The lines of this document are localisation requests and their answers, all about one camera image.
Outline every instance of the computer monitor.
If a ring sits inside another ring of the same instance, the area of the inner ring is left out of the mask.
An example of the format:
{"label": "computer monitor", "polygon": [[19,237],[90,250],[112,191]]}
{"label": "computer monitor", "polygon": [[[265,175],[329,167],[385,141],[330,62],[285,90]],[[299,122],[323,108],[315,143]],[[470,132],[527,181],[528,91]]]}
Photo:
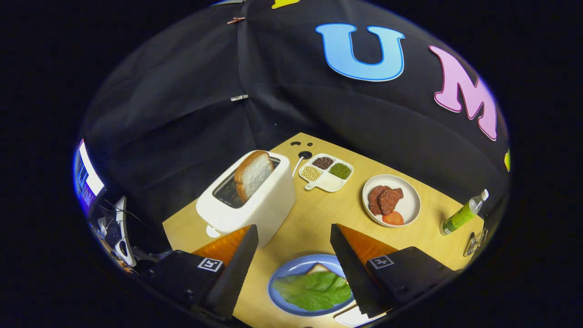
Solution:
{"label": "computer monitor", "polygon": [[83,212],[90,218],[99,198],[105,193],[105,185],[98,177],[85,147],[85,141],[81,139],[79,147],[75,153],[75,163],[73,168],[75,193],[79,200]]}

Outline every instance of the white divided dish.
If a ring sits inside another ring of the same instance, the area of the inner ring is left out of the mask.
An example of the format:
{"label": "white divided dish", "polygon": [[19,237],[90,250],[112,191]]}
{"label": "white divided dish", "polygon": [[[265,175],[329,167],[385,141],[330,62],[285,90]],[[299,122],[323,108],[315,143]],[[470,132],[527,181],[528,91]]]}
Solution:
{"label": "white divided dish", "polygon": [[[330,166],[328,166],[325,170],[319,168],[318,166],[313,165],[314,161],[321,157],[329,157],[333,160],[332,164],[330,164]],[[337,163],[342,163],[348,166],[348,168],[350,169],[350,174],[346,179],[341,179],[330,173],[330,169]],[[320,176],[316,179],[316,181],[311,181],[310,179],[308,179],[307,176],[304,175],[304,169],[308,166],[320,172]],[[346,163],[341,159],[338,159],[334,156],[330,156],[327,153],[319,153],[318,155],[315,155],[314,157],[310,158],[310,160],[306,164],[302,165],[302,167],[298,170],[298,173],[304,180],[308,181],[308,184],[305,185],[306,190],[311,190],[314,187],[318,187],[322,190],[333,193],[340,190],[346,184],[346,182],[348,182],[348,180],[352,176],[352,173],[354,173],[354,168],[352,167],[352,165]]]}
{"label": "white divided dish", "polygon": [[[388,186],[392,189],[401,188],[403,190],[403,198],[401,198],[395,206],[395,212],[399,212],[403,216],[403,225],[392,225],[383,222],[382,215],[373,215],[368,208],[368,194],[376,186]],[[394,175],[378,175],[370,178],[363,187],[363,204],[368,216],[375,220],[378,224],[388,226],[391,228],[399,228],[409,225],[415,221],[421,211],[421,198],[417,190],[411,186],[410,183]]]}

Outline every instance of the tabletop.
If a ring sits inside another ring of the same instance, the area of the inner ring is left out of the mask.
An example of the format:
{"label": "tabletop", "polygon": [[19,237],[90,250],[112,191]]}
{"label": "tabletop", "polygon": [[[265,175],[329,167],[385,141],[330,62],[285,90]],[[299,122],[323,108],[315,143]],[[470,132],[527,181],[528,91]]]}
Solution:
{"label": "tabletop", "polygon": [[[267,327],[344,327],[334,321],[335,313],[318,317],[302,317],[277,308],[269,299],[267,284],[271,275],[285,262],[308,254],[334,254],[330,244],[330,229],[334,223],[365,233],[394,248],[415,246],[452,270],[464,268],[471,256],[464,257],[469,236],[483,229],[484,221],[476,216],[454,233],[443,236],[439,223],[462,207],[450,197],[420,181],[379,162],[366,158],[310,135],[299,133],[271,152],[290,160],[290,174],[299,160],[301,151],[313,155],[327,153],[354,167],[348,182],[337,192],[329,193],[319,188],[305,190],[307,181],[298,173],[293,177],[296,203],[273,239],[257,248],[245,278],[233,315],[256,328]],[[362,204],[362,188],[375,175],[389,174],[409,182],[421,198],[421,211],[410,225],[388,228],[373,221]],[[193,252],[214,240],[206,234],[207,223],[195,209],[196,200],[163,222],[172,248]]]}

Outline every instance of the toaster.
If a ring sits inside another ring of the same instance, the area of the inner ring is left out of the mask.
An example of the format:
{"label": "toaster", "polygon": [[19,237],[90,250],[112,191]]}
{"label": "toaster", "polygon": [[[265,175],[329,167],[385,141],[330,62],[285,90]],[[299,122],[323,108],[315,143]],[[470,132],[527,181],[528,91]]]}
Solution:
{"label": "toaster", "polygon": [[273,172],[243,203],[237,194],[234,175],[241,162],[253,152],[243,155],[202,193],[196,202],[196,211],[208,224],[206,231],[209,236],[227,235],[255,224],[258,247],[265,247],[292,210],[296,191],[289,159],[268,152],[274,165]]}

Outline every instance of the cable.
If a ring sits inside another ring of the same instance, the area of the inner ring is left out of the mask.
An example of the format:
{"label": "cable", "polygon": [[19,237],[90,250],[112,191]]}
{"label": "cable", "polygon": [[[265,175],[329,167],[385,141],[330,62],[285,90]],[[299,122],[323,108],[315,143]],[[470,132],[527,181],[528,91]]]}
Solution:
{"label": "cable", "polygon": [[138,217],[137,217],[137,216],[136,216],[134,213],[131,213],[131,212],[128,212],[128,211],[126,211],[126,210],[121,210],[121,209],[117,208],[117,207],[116,207],[114,204],[112,204],[112,203],[108,202],[108,201],[107,201],[105,198],[104,198],[103,200],[104,200],[104,201],[106,201],[106,202],[107,202],[107,204],[109,204],[109,205],[113,206],[113,207],[114,207],[116,210],[118,210],[118,211],[120,211],[120,212],[125,212],[125,213],[127,213],[127,214],[129,214],[129,215],[133,216],[133,217],[134,217],[134,218],[136,218],[138,221],[140,221],[140,223],[141,223],[141,224],[143,224],[143,226],[145,226],[146,228],[148,228],[148,230],[150,230],[150,227],[148,227],[148,226],[147,226],[147,225],[146,225],[144,222],[142,222],[142,220],[140,220],[140,219],[139,219],[139,218],[138,218]]}
{"label": "cable", "polygon": [[300,166],[301,160],[304,159],[304,156],[300,157],[300,160],[297,161],[296,167],[293,169],[293,173],[291,174],[291,177],[293,178],[294,175],[296,175],[296,170],[297,167]]}
{"label": "cable", "polygon": [[[119,211],[112,211],[112,210],[108,210],[108,209],[106,209],[105,207],[103,207],[102,205],[99,205],[99,207],[101,207],[102,209],[104,209],[104,210],[106,210],[106,211],[108,211],[108,212],[110,212],[110,213],[117,213],[117,212],[119,212]],[[110,225],[110,224],[111,224],[113,221],[116,221],[116,218],[115,218],[115,217],[113,217],[113,218],[112,218],[112,219],[109,221],[109,223],[105,224],[106,230],[107,230],[107,228],[109,227],[109,225]]]}

